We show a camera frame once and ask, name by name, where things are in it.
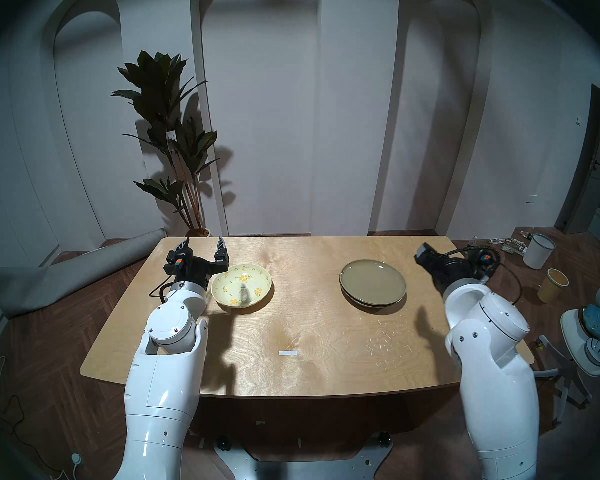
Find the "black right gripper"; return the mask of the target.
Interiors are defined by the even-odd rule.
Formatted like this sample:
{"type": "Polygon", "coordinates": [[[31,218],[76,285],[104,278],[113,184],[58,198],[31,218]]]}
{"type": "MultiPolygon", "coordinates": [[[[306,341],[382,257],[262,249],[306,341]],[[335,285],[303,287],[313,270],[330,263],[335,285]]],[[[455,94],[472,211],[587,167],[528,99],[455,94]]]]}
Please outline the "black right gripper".
{"type": "Polygon", "coordinates": [[[501,263],[499,252],[491,247],[466,246],[447,253],[436,253],[426,242],[418,247],[414,260],[427,272],[434,270],[434,284],[441,292],[462,279],[477,280],[484,285],[501,263]]]}

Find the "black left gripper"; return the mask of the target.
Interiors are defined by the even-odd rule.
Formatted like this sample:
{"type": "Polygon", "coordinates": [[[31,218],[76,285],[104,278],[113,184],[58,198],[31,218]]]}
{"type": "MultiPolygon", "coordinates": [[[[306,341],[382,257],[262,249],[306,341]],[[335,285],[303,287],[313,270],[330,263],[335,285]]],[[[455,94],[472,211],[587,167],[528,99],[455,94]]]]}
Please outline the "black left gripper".
{"type": "Polygon", "coordinates": [[[207,288],[211,276],[228,271],[227,244],[223,237],[218,238],[215,261],[211,262],[193,255],[193,251],[189,248],[189,239],[190,237],[186,237],[185,241],[168,252],[163,269],[167,275],[174,276],[175,284],[192,282],[207,288]]]}

